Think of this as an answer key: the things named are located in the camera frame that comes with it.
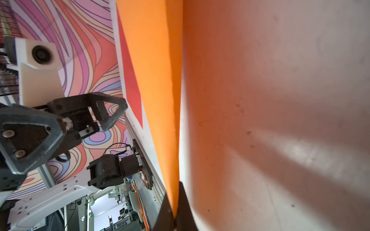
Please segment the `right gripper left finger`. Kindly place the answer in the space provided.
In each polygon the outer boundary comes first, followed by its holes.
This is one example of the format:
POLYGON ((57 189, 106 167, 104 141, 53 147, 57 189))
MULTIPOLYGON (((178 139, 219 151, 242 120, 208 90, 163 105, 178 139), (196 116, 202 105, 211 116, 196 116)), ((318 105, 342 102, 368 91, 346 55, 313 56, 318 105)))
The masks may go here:
POLYGON ((172 213, 172 208, 168 199, 167 193, 165 194, 162 205, 157 217, 157 221, 152 228, 153 231, 174 231, 175 222, 172 213))

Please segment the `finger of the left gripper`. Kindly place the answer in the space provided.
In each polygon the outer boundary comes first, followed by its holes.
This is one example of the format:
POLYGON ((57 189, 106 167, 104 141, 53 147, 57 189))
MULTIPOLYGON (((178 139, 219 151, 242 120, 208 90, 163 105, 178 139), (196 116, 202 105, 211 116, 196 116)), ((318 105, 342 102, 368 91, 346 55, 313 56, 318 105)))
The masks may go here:
POLYGON ((94 116, 99 121, 103 131, 111 129, 128 108, 127 102, 124 98, 107 95, 101 92, 89 93, 88 98, 94 116), (110 115, 105 103, 117 105, 118 108, 115 113, 110 115))
POLYGON ((49 160, 66 136, 62 117, 21 105, 1 108, 1 154, 13 174, 49 160))

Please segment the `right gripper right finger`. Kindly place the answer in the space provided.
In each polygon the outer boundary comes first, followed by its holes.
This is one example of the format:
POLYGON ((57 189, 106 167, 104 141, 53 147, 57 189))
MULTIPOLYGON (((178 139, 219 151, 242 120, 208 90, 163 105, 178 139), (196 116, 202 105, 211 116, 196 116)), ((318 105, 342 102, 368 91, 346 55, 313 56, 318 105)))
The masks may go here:
POLYGON ((182 182, 179 183, 176 228, 178 231, 198 231, 182 182))

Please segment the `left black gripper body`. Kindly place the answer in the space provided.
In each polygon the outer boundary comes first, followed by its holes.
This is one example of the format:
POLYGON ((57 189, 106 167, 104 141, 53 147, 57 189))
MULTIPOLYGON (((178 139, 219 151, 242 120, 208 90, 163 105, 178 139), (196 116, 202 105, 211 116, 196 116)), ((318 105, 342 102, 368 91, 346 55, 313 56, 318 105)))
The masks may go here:
POLYGON ((58 158, 61 154, 67 154, 69 150, 80 145, 84 139, 100 131, 90 113, 91 104, 89 95, 77 95, 56 99, 46 105, 35 107, 35 109, 60 116, 66 127, 66 136, 52 154, 52 159, 58 158))

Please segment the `orange paper sheet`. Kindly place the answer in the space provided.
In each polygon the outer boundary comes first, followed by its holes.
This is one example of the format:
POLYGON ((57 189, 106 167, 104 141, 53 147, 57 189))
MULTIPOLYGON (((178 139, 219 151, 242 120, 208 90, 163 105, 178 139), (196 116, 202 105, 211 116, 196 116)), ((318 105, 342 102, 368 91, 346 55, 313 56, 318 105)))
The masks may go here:
POLYGON ((172 213, 179 204, 182 1, 118 1, 172 213))

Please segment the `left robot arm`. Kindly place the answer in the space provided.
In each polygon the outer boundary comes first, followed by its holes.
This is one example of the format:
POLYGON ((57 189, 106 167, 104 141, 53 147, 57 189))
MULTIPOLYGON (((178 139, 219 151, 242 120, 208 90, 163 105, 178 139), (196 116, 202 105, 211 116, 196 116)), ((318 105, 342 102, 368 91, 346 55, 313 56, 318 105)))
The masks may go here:
POLYGON ((8 200, 27 174, 80 145, 83 139, 111 129, 125 113, 124 98, 101 92, 65 97, 46 105, 1 106, 1 230, 26 231, 60 208, 120 185, 138 172, 135 155, 103 154, 69 180, 22 200, 8 200))

